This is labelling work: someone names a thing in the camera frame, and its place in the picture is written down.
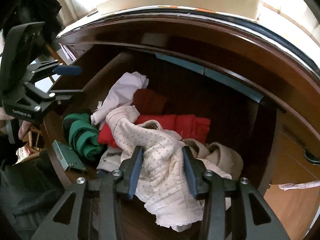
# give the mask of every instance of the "red clothing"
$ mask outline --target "red clothing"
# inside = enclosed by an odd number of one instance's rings
[[[177,132],[182,139],[196,139],[201,143],[205,143],[210,130],[210,119],[196,117],[193,114],[185,115],[143,115],[141,114],[134,124],[142,124],[149,120],[158,121],[163,129]],[[98,143],[108,144],[113,148],[119,148],[113,139],[108,124],[104,124],[99,136]]]
[[[133,94],[132,106],[135,106],[140,114],[162,114],[165,96],[159,95],[149,88],[138,89]]]

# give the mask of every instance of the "black clamp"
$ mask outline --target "black clamp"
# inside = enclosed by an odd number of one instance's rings
[[[32,123],[41,123],[46,114],[73,96],[83,98],[82,90],[50,90],[35,87],[35,83],[53,74],[79,75],[78,66],[63,66],[57,60],[29,63],[37,50],[36,42],[43,23],[13,27],[6,38],[0,68],[0,94],[6,114]]]
[[[280,221],[248,179],[223,179],[183,147],[184,169],[190,193],[196,200],[205,199],[200,240],[225,239],[225,198],[231,198],[233,240],[290,240]],[[130,159],[103,179],[78,178],[49,212],[32,240],[99,239],[123,240],[121,199],[135,194],[143,162],[143,149],[137,146]],[[99,232],[92,226],[90,199],[100,197]],[[59,215],[70,209],[70,219]]]

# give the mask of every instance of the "open drawer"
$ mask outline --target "open drawer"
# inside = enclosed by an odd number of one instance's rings
[[[62,116],[81,108],[94,111],[123,73],[138,71],[150,79],[149,88],[167,96],[164,114],[209,118],[207,143],[219,142],[236,150],[244,160],[242,176],[262,195],[273,183],[273,169],[281,167],[277,157],[286,140],[282,126],[297,138],[293,141],[304,142],[302,150],[319,156],[319,70],[296,47],[256,23],[188,10],[140,10],[82,26],[59,42],[78,57],[74,64],[83,73],[76,78],[62,76],[54,89],[84,89],[87,95],[84,102],[57,110]],[[48,147],[61,134],[55,137],[52,127],[61,130],[60,124],[56,114],[44,119]],[[79,177],[61,170],[59,163],[55,168],[60,169],[57,174],[65,187]],[[90,179],[94,174],[92,166],[86,176]],[[307,182],[307,177],[300,182]],[[141,237],[146,239],[192,239],[199,229],[195,223],[175,233],[154,221],[140,201],[123,203],[128,238],[140,237],[143,231]]]

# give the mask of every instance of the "metal screw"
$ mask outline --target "metal screw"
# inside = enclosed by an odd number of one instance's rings
[[[112,175],[113,176],[120,176],[122,174],[122,171],[121,170],[114,170],[113,172],[112,172]]]
[[[84,177],[79,177],[79,178],[77,179],[77,183],[78,183],[78,184],[84,184],[84,182],[85,182],[85,178],[84,178]]]
[[[213,171],[212,170],[205,170],[204,171],[204,175],[208,176],[208,177],[211,177],[213,175]]]
[[[249,183],[249,180],[247,178],[240,178],[239,180],[240,180],[240,182],[242,184],[248,184]]]
[[[40,110],[41,110],[41,106],[36,106],[36,107],[35,107],[35,111],[38,112],[38,111],[40,111]]]

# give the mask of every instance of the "clothes pile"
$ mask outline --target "clothes pile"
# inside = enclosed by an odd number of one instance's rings
[[[92,125],[100,128],[98,143],[108,145],[97,169],[118,169],[136,146],[142,146],[144,161],[135,195],[156,215],[158,225],[180,232],[202,220],[204,208],[189,192],[182,147],[189,146],[195,158],[223,178],[238,179],[243,161],[237,152],[219,143],[205,145],[209,119],[162,115],[166,98],[146,89],[147,85],[146,76],[125,73],[91,116]],[[226,209],[230,205],[226,198]]]

